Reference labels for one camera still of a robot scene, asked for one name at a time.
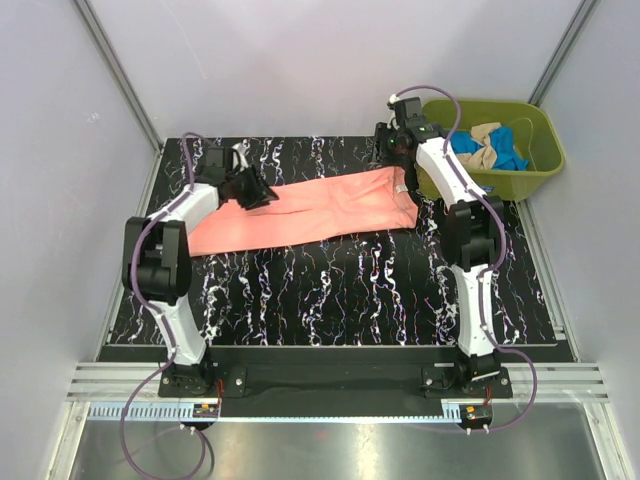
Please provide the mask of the pink t shirt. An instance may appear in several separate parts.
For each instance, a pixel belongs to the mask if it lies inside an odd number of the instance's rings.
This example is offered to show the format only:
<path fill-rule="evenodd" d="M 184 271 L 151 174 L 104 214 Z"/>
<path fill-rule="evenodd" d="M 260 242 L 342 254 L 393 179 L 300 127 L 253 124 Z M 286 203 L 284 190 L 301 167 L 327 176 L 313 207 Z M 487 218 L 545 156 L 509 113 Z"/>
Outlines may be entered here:
<path fill-rule="evenodd" d="M 418 207 L 400 167 L 277 186 L 278 199 L 243 209 L 229 200 L 189 234 L 193 257 L 296 246 L 379 230 L 412 229 Z"/>

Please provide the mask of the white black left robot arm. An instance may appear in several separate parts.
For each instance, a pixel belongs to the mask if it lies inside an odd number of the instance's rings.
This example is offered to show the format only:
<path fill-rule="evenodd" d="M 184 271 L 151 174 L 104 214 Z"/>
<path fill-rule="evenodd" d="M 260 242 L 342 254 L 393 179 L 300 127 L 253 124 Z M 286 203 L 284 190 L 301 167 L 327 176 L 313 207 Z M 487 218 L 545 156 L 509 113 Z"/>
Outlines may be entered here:
<path fill-rule="evenodd" d="M 127 220 L 122 283 L 155 320 L 167 348 L 162 382 L 178 394 L 203 396 L 216 387 L 215 364 L 188 300 L 188 236 L 231 200 L 252 210 L 277 199 L 247 160 L 244 145 L 212 146 L 176 198 L 150 216 Z"/>

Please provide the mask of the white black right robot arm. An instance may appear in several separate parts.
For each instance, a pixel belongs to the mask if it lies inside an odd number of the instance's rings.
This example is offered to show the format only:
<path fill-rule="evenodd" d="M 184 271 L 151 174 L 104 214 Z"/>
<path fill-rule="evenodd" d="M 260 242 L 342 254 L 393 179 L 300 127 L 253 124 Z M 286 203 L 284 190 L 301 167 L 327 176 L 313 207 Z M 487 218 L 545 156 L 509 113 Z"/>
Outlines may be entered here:
<path fill-rule="evenodd" d="M 429 123 L 417 97 L 389 98 L 392 119 L 376 125 L 372 160 L 424 171 L 438 190 L 447 212 L 441 228 L 441 251 L 456 280 L 460 313 L 457 354 L 434 392 L 458 390 L 476 396 L 499 376 L 492 323 L 493 271 L 506 254 L 503 204 L 489 197 L 459 161 L 450 139 Z"/>

